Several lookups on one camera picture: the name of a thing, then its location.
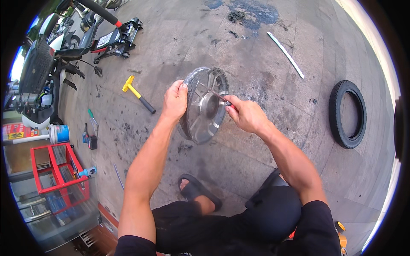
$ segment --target knee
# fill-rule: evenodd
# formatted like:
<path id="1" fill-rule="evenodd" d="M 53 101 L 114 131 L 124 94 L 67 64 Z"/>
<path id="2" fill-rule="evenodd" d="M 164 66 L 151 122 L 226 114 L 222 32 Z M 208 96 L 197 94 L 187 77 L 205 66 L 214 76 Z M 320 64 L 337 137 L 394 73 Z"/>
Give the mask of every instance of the knee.
<path id="1" fill-rule="evenodd" d="M 296 228 L 302 203 L 288 186 L 263 189 L 246 203 L 246 219 L 259 241 L 280 242 Z"/>

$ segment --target hand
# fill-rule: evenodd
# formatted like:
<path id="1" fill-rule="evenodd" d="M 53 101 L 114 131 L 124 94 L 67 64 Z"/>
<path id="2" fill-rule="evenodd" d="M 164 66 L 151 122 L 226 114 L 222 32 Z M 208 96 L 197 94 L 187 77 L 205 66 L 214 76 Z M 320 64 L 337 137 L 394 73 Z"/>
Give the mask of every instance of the hand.
<path id="1" fill-rule="evenodd" d="M 232 106 L 225 107 L 226 112 L 242 130 L 258 135 L 258 131 L 270 123 L 256 102 L 250 100 L 243 101 L 235 95 L 226 95 L 224 98 L 238 109 L 237 112 Z"/>
<path id="2" fill-rule="evenodd" d="M 175 125 L 187 109 L 188 87 L 182 82 L 183 80 L 175 81 L 171 87 L 169 87 L 165 93 L 164 103 L 162 105 L 161 116 L 169 119 Z"/>

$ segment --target foot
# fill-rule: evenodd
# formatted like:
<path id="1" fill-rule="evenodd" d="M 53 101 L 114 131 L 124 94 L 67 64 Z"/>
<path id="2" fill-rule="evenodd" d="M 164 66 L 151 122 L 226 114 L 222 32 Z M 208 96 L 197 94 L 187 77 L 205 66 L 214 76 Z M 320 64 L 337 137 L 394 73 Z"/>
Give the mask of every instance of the foot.
<path id="1" fill-rule="evenodd" d="M 188 183 L 189 180 L 182 179 L 180 189 L 183 190 Z M 202 215 L 211 214 L 215 210 L 215 204 L 204 195 L 197 196 L 194 201 L 197 201 L 201 205 Z"/>

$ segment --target black shorts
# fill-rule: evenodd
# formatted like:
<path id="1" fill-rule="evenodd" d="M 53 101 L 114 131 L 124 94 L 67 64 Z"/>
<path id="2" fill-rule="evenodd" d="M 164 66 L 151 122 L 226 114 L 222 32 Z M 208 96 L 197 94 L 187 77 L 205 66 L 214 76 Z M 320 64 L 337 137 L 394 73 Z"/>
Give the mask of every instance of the black shorts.
<path id="1" fill-rule="evenodd" d="M 296 228 L 302 204 L 296 191 L 274 186 L 258 191 L 232 217 L 202 216 L 198 202 L 173 202 L 153 210 L 156 250 L 193 255 L 271 254 Z"/>

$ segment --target screwdriver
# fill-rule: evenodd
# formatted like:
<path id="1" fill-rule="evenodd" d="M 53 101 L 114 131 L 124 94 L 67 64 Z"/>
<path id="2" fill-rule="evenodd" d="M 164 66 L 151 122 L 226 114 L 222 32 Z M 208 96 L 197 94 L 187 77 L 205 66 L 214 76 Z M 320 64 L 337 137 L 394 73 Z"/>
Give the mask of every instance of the screwdriver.
<path id="1" fill-rule="evenodd" d="M 227 106 L 231 106 L 232 108 L 234 108 L 236 110 L 236 112 L 239 112 L 238 109 L 232 105 L 232 103 L 230 103 L 229 101 L 227 101 L 224 97 L 222 97 L 221 95 L 219 95 L 219 93 L 217 93 L 216 91 L 208 88 L 208 92 L 209 93 L 213 93 L 215 96 L 217 96 L 219 99 L 221 99 L 222 101 L 226 102 Z"/>

